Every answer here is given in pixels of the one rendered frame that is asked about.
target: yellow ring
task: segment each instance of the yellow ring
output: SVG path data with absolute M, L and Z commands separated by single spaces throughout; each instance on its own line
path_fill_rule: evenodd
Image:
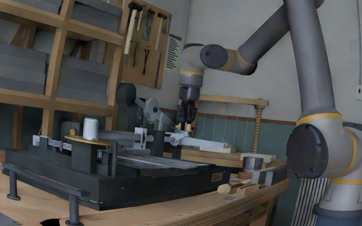
M 196 74 L 196 75 L 203 76 L 203 73 L 200 73 L 200 72 L 192 72 L 192 71 L 180 71 L 180 74 Z
M 313 114 L 313 115 L 309 115 L 306 116 L 304 118 L 299 119 L 296 122 L 296 126 L 303 124 L 307 121 L 311 121 L 314 119 L 322 119 L 322 118 L 336 118 L 336 119 L 342 119 L 342 115 L 337 114 L 337 113 L 321 113 L 321 114 Z
M 233 52 L 231 49 L 230 49 L 230 51 L 231 51 L 231 65 L 230 65 L 230 67 L 226 70 L 226 72 L 229 71 L 229 70 L 231 70 L 232 66 L 234 65 L 234 52 Z
M 352 133 L 350 130 L 348 130 L 348 129 L 346 129 L 346 130 L 347 130 L 347 131 L 350 133 L 350 135 L 352 136 L 352 140 L 353 140 L 353 158 L 352 158 L 352 162 L 350 163 L 349 168 L 347 168 L 346 172 L 343 173 L 341 176 L 343 176 L 343 175 L 345 175 L 346 173 L 348 173 L 349 170 L 352 168 L 352 166 L 353 166 L 353 164 L 354 164 L 354 161 L 356 160 L 356 151 L 357 151 L 356 138 L 354 138 L 353 133 Z
M 336 184 L 344 184 L 344 185 L 362 185 L 362 180 L 342 180 L 342 179 L 331 178 L 330 182 Z
M 241 54 L 239 54 L 239 48 L 237 49 L 237 53 L 238 53 L 239 58 L 240 58 L 245 64 L 250 65 L 250 66 L 254 66 L 254 65 L 255 65 L 255 64 L 250 64 L 250 63 L 246 62 L 244 59 L 242 59 Z
M 191 64 L 195 67 L 195 68 L 197 68 L 194 64 L 193 64 L 193 62 L 192 62 L 192 52 L 196 49 L 197 47 L 195 47 L 192 51 L 191 51 L 191 55 L 189 56 L 189 58 L 190 58 L 190 60 L 191 60 Z

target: black hole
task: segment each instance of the black hole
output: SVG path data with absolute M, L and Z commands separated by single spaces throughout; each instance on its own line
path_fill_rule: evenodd
M 40 222 L 42 226 L 60 226 L 59 219 L 48 219 Z

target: hammer head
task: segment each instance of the hammer head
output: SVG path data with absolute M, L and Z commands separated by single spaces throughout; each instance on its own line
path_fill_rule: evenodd
M 158 13 L 157 16 L 163 18 L 164 20 L 167 19 L 167 16 L 161 13 Z
M 131 10 L 136 10 L 138 12 L 141 12 L 143 10 L 143 7 L 138 5 L 137 3 L 131 2 L 130 4 L 128 4 L 128 8 L 130 8 Z

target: machine label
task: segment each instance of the machine label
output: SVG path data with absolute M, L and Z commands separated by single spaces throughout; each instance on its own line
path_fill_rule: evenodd
M 217 181 L 221 181 L 221 180 L 222 180 L 222 172 L 212 174 L 212 181 L 211 182 L 217 182 Z

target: hammer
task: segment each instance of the hammer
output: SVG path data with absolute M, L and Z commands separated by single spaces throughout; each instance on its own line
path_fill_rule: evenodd
M 132 10 L 131 13 L 131 20 L 130 25 L 128 26 L 128 33 L 127 33 L 127 40 L 125 42 L 125 48 L 124 48 L 124 54 L 128 55 L 130 52 L 130 44 L 131 44 L 131 38 L 132 38 L 132 31 L 134 30 L 135 25 L 135 16 L 137 15 L 137 12 L 141 12 L 143 10 L 143 7 L 131 2 L 128 4 L 128 8 Z
M 158 17 L 160 17 L 160 22 L 159 22 L 159 30 L 157 31 L 157 38 L 156 38 L 156 47 L 155 50 L 159 49 L 159 42 L 160 42 L 160 35 L 162 34 L 162 25 L 163 25 L 163 20 L 167 19 L 166 15 L 163 15 L 161 13 L 157 14 Z

